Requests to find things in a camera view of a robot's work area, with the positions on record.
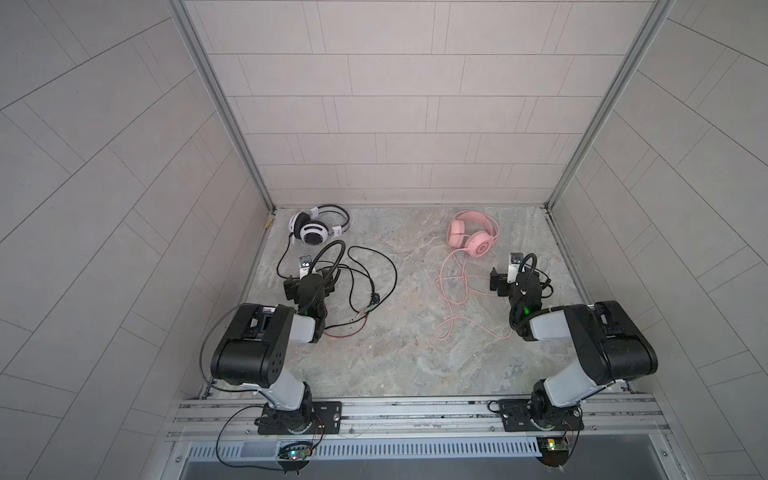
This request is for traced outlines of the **pink headphones with cable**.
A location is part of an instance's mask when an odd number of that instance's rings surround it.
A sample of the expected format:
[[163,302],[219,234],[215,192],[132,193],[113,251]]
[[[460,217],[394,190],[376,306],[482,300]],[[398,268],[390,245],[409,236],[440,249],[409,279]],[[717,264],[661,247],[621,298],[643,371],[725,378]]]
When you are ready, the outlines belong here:
[[512,336],[512,330],[506,334],[496,334],[463,313],[472,294],[488,296],[488,293],[482,293],[471,286],[470,281],[479,279],[479,276],[468,274],[467,261],[485,256],[499,237],[498,222],[486,213],[463,210],[450,220],[446,232],[446,244],[450,252],[443,260],[434,282],[438,297],[447,306],[448,316],[434,327],[435,340],[448,340],[457,321],[466,321],[496,340],[506,340]]

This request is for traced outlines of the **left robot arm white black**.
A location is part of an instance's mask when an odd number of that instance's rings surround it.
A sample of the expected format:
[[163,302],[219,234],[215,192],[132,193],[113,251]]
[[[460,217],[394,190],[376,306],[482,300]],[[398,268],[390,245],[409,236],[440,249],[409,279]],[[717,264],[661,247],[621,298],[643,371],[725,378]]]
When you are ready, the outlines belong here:
[[255,421],[260,435],[300,435],[323,427],[310,386],[285,367],[291,343],[314,344],[324,333],[325,298],[334,291],[334,276],[310,273],[284,282],[294,306],[246,303],[234,316],[212,354],[210,373],[265,399]]

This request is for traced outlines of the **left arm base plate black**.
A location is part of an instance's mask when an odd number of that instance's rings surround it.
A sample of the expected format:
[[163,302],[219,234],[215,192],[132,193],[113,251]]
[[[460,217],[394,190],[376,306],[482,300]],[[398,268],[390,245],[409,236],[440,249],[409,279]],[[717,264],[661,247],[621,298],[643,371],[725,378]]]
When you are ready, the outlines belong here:
[[303,402],[296,410],[277,410],[265,406],[254,421],[259,435],[303,435],[317,433],[338,434],[342,403],[338,401]]

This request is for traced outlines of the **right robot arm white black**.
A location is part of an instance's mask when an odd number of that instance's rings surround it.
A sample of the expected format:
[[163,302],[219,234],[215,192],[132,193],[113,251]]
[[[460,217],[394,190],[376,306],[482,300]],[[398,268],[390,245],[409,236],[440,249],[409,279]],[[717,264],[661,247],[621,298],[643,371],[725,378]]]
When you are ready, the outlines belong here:
[[570,340],[577,359],[537,381],[527,400],[502,399],[492,410],[507,432],[580,431],[580,404],[618,381],[654,374],[658,358],[650,343],[616,301],[545,308],[538,272],[521,268],[516,279],[495,270],[489,288],[510,303],[509,323],[527,342]]

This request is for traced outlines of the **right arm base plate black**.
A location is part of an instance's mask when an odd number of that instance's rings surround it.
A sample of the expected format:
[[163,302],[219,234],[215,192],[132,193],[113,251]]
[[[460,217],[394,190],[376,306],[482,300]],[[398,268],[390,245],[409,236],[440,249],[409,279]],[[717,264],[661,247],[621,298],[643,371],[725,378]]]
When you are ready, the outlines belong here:
[[555,407],[544,398],[501,399],[495,411],[506,432],[581,431],[584,423],[579,406]]

